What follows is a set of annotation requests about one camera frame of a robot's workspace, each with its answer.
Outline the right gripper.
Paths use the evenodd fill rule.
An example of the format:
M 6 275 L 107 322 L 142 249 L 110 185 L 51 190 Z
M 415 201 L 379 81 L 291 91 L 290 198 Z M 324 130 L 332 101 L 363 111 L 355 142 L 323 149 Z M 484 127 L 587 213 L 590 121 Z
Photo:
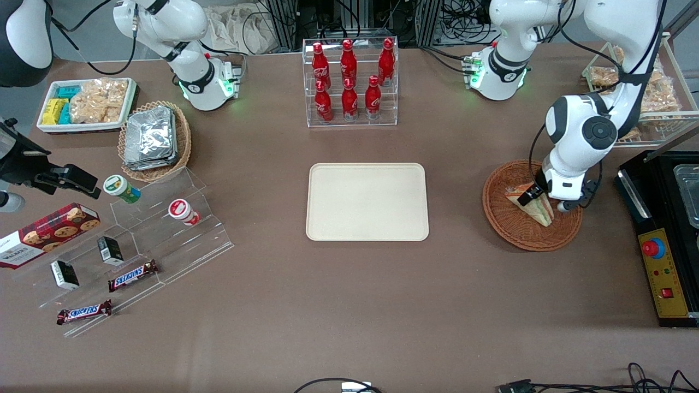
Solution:
M 98 198 L 102 190 L 98 188 L 98 179 L 74 164 L 55 168 L 55 179 L 46 177 L 49 169 L 48 156 L 51 154 L 40 145 L 15 129 L 18 121 L 2 118 L 1 127 L 1 175 L 2 181 L 23 184 L 33 181 L 33 188 L 45 194 L 53 195 L 57 188 L 71 189 L 90 198 Z

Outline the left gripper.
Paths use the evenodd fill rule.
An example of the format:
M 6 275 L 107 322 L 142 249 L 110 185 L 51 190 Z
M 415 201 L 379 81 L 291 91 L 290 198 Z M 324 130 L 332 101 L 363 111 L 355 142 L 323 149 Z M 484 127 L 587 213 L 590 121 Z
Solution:
M 550 197 L 561 201 L 577 201 L 582 196 L 582 187 L 586 172 L 574 172 L 574 174 L 564 174 L 551 164 L 543 165 L 545 186 L 530 184 L 518 197 L 519 206 L 527 206 L 534 200 L 539 199 L 545 193 Z

